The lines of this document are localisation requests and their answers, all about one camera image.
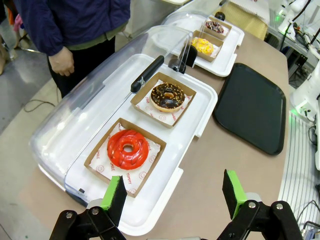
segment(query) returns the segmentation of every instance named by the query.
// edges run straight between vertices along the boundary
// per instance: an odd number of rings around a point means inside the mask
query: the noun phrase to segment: green light
[[[295,108],[291,109],[291,113],[293,113],[296,116],[299,116],[299,114]]]

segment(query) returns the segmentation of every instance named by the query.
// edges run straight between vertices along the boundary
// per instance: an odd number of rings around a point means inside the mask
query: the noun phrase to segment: screw
[[[249,202],[249,208],[254,209],[256,207],[256,204],[254,202]]]
[[[94,208],[94,209],[91,210],[91,213],[93,215],[97,215],[99,213],[99,209],[98,208]]]
[[[276,209],[281,210],[284,208],[284,206],[282,206],[281,203],[278,203],[277,205],[275,205]]]
[[[68,213],[65,215],[65,217],[66,217],[67,219],[70,219],[70,218],[72,217],[72,212],[68,212]]]

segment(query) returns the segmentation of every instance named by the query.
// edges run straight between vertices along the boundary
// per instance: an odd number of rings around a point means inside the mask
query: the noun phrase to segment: beige countertop
[[[249,33],[245,33],[237,54],[236,62],[246,64],[282,89],[288,112],[286,57]],[[186,73],[212,86],[217,93],[224,84],[224,78],[199,67],[189,67]],[[288,114],[286,118],[284,147],[277,156],[263,153],[210,118],[202,137],[193,139],[187,150],[179,166],[183,175],[153,230],[144,236],[126,236],[127,239],[216,239],[230,222],[222,192],[225,169],[236,171],[245,192],[258,193],[267,205],[277,201],[287,151]],[[81,213],[84,209],[38,169],[20,199],[49,229],[53,229],[61,211],[72,209]]]

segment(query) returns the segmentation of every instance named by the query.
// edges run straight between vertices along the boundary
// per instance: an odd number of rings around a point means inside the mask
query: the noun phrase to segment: chocolate frosted donut with sprinkles
[[[162,112],[176,112],[182,107],[184,101],[184,91],[172,83],[162,83],[151,91],[151,102]]]

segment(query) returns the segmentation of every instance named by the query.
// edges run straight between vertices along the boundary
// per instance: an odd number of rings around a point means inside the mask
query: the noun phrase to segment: black pants
[[[115,52],[115,37],[93,47],[71,52],[73,54],[74,73],[70,76],[61,76],[59,73],[55,73],[48,59],[51,76],[62,97],[66,96],[82,79]]]

